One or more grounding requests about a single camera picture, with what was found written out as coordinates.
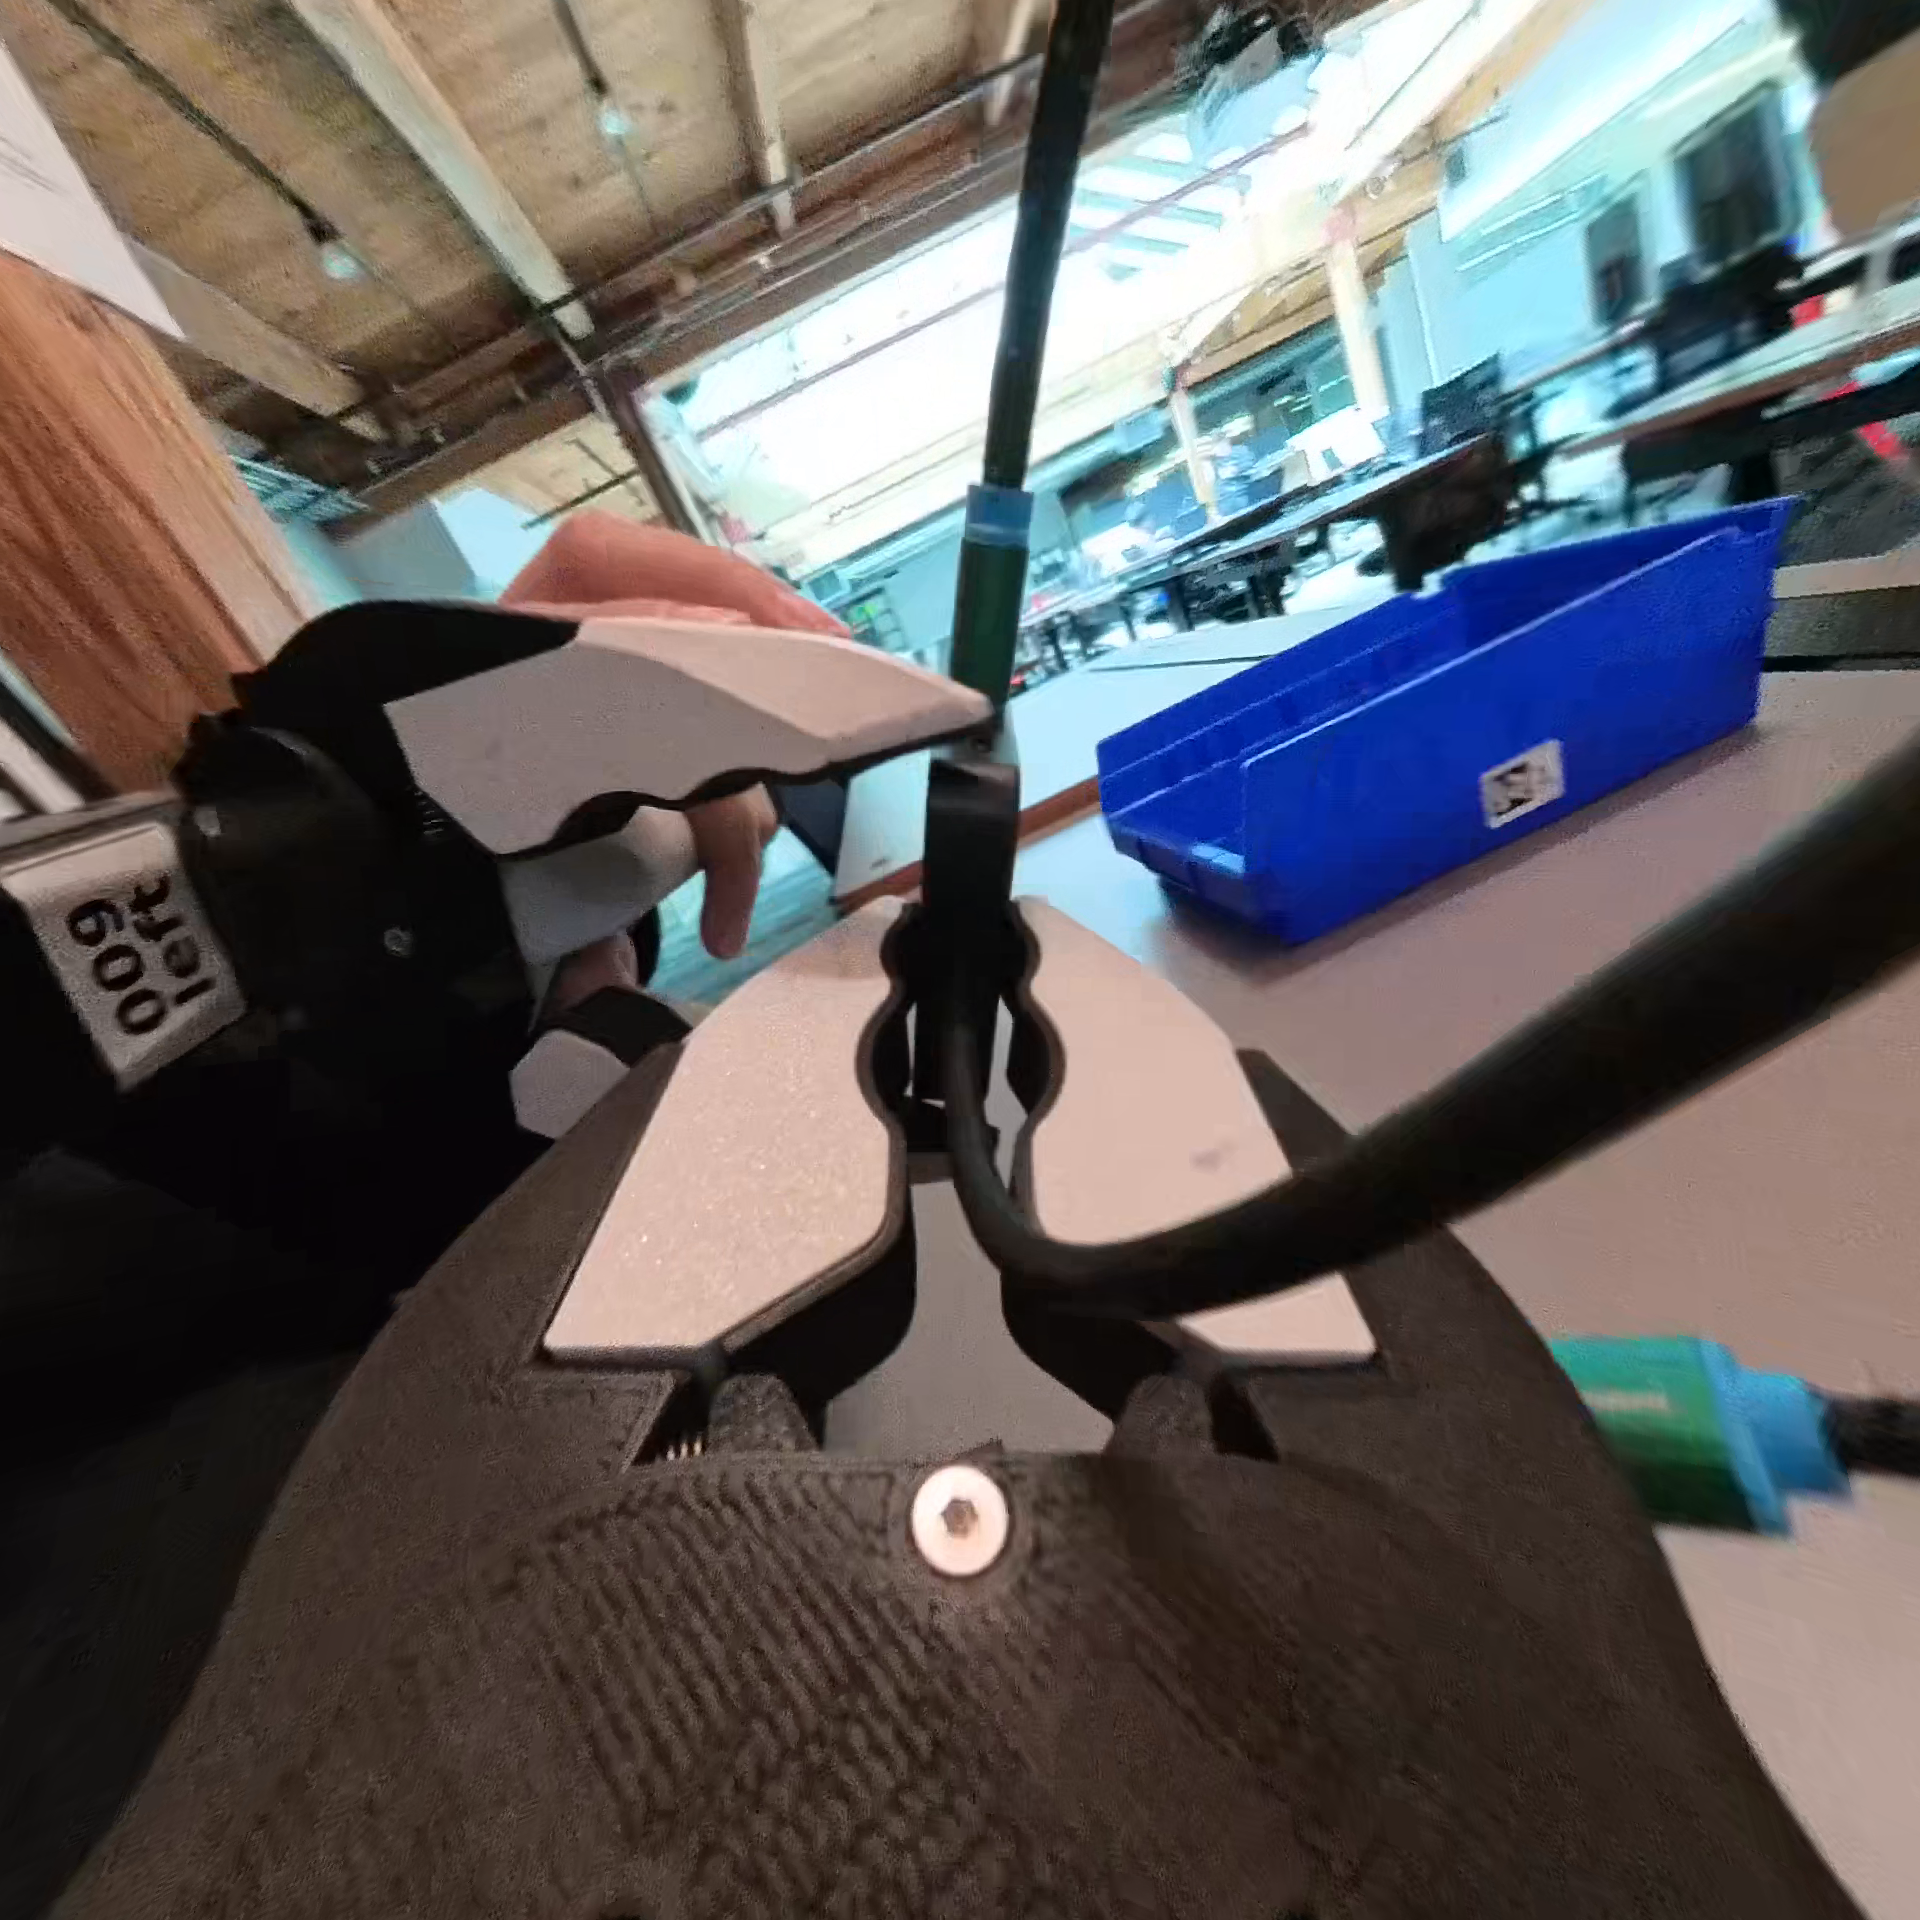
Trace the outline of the person's left forearm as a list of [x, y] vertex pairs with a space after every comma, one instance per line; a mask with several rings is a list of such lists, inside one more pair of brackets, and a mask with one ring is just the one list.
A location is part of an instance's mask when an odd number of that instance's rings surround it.
[[546, 1150], [486, 1053], [245, 1035], [117, 1095], [5, 1046], [5, 1448], [345, 1353]]

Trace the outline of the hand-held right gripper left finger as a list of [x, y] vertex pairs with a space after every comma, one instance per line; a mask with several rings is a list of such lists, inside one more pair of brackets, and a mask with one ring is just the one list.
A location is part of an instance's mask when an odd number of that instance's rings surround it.
[[713, 1368], [888, 1252], [904, 1147], [872, 1048], [900, 1006], [903, 912], [858, 907], [682, 1043], [543, 1331], [548, 1360]]

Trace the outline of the person's left hand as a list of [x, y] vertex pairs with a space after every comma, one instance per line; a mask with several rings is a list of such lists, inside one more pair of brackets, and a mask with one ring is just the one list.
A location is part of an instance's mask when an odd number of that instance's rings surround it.
[[[592, 509], [564, 519], [498, 604], [551, 616], [668, 616], [850, 637], [838, 616], [726, 549]], [[701, 944], [726, 963], [752, 931], [777, 804], [764, 787], [749, 787], [694, 807], [687, 829], [704, 878]]]

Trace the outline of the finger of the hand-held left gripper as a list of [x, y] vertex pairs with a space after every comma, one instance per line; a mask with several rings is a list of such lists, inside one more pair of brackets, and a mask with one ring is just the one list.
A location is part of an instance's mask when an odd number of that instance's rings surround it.
[[690, 808], [983, 729], [986, 695], [817, 630], [599, 614], [560, 646], [389, 703], [407, 771], [498, 857], [590, 808]]
[[501, 861], [524, 964], [560, 960], [633, 928], [698, 871], [680, 811], [638, 808], [612, 835]]

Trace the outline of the wooden pillar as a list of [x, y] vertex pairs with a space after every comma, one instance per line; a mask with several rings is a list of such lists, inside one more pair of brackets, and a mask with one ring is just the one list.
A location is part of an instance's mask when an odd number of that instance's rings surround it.
[[1, 440], [5, 655], [110, 788], [166, 783], [319, 598], [148, 333], [16, 256]]

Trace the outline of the grey desk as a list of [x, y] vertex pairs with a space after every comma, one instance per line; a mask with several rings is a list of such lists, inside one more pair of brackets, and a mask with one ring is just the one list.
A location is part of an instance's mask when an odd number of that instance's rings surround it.
[[[1167, 900], [1092, 804], [1025, 841], [1044, 896], [1176, 982], [1358, 1129], [1433, 1085], [1712, 888], [1914, 736], [1914, 591], [1860, 591], [1872, 664], [1767, 673], [1760, 720], [1319, 944], [1288, 951]], [[1729, 1084], [1476, 1216], [1462, 1240], [1548, 1334], [1697, 1334], [1842, 1393], [1914, 1393], [1914, 973]], [[941, 1187], [903, 1347], [831, 1403], [881, 1456], [1106, 1424], [1005, 1333]], [[1785, 1543], [1671, 1531], [1695, 1631], [1752, 1745], [1872, 1916], [1914, 1916], [1914, 1480], [1798, 1504]]]

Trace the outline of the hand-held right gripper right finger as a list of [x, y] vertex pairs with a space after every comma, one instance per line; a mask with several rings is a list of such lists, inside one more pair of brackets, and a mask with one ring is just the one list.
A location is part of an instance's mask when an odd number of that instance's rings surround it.
[[1015, 1198], [1048, 1240], [1158, 1236], [1290, 1167], [1228, 1032], [1164, 976], [1039, 899], [1015, 902], [1024, 971], [1008, 1085]]

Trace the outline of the blue bin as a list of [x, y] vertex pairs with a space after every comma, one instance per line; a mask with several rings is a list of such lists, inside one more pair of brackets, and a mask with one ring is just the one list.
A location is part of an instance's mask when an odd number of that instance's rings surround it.
[[1793, 495], [1453, 569], [1103, 736], [1117, 852], [1306, 944], [1760, 709]]

